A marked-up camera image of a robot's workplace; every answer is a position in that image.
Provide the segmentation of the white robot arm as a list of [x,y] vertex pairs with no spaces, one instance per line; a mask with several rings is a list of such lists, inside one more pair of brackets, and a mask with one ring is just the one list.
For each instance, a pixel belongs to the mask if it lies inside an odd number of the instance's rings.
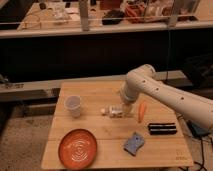
[[120,90],[123,103],[131,105],[145,93],[213,133],[213,100],[162,84],[154,79],[155,74],[149,64],[129,71]]

